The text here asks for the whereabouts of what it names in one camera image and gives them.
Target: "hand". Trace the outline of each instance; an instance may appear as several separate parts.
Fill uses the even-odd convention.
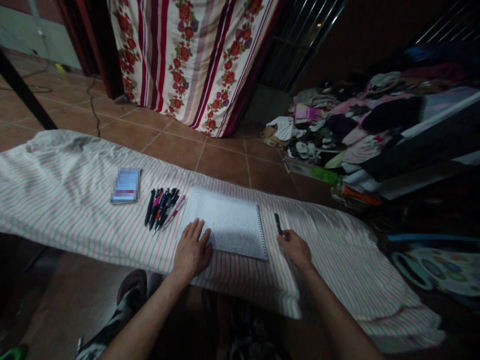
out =
[[[312,266],[312,253],[307,243],[293,230],[282,230],[285,236],[277,235],[285,255],[300,269],[306,270]]]
[[[204,221],[196,218],[189,223],[176,247],[175,259],[173,260],[172,273],[178,274],[187,283],[207,268],[212,259],[212,244],[205,244],[209,240],[211,230],[208,228],[199,241]]]

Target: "finger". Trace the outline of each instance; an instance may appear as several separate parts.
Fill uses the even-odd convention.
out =
[[[201,236],[201,239],[199,241],[200,243],[200,246],[201,248],[203,249],[205,247],[205,245],[207,244],[207,241],[209,240],[210,238],[210,233],[212,232],[212,229],[208,228],[207,230],[205,230],[205,232],[203,233],[203,235]]]
[[[192,235],[194,234],[195,228],[197,227],[198,223],[199,223],[199,218],[197,217],[197,218],[196,218],[195,220],[193,220],[193,222],[191,223],[190,229],[188,229],[188,234],[187,234],[187,236],[188,236],[189,238],[191,238]]]
[[[283,245],[287,242],[287,240],[285,240],[285,238],[282,236],[282,235],[277,235],[276,236],[276,240],[278,241],[278,243],[283,247]]]
[[[282,230],[281,233],[283,234],[283,238],[289,241],[295,232],[293,230],[288,229],[288,230]]]
[[[189,222],[188,225],[185,226],[185,229],[183,229],[183,232],[181,233],[181,239],[184,239],[187,237],[187,234],[189,233],[190,225],[192,225],[191,222]]]
[[[201,271],[205,270],[209,266],[210,260],[212,260],[213,253],[214,253],[213,245],[209,243],[205,248],[205,254],[203,255],[203,259],[201,260],[201,263],[200,263]]]
[[[202,229],[204,228],[205,221],[200,220],[196,229],[193,231],[193,238],[196,242],[199,241],[200,234],[202,233]]]

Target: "spiral notebook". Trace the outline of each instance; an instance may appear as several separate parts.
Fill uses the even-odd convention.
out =
[[[213,249],[267,260],[259,206],[194,186],[190,189],[180,229],[195,218],[203,219],[203,231],[210,228]],[[178,240],[182,237],[179,231]]]

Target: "bed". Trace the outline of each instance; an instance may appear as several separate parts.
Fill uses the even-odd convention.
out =
[[[139,201],[111,205],[112,182],[124,167],[142,168]],[[42,131],[0,153],[0,231],[165,275],[173,266],[183,212],[152,236],[143,222],[150,191],[159,186],[179,188],[187,200],[189,189],[200,186],[259,205],[268,260],[214,251],[193,285],[315,321],[302,277],[277,244],[278,213],[282,226],[308,243],[320,274],[381,351],[425,349],[444,339],[440,316],[421,303],[378,250],[372,231],[355,217],[217,180],[74,131]]]

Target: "striped curtain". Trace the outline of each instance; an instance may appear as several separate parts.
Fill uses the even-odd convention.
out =
[[[125,93],[208,136],[230,135],[278,12],[279,0],[111,1]]]

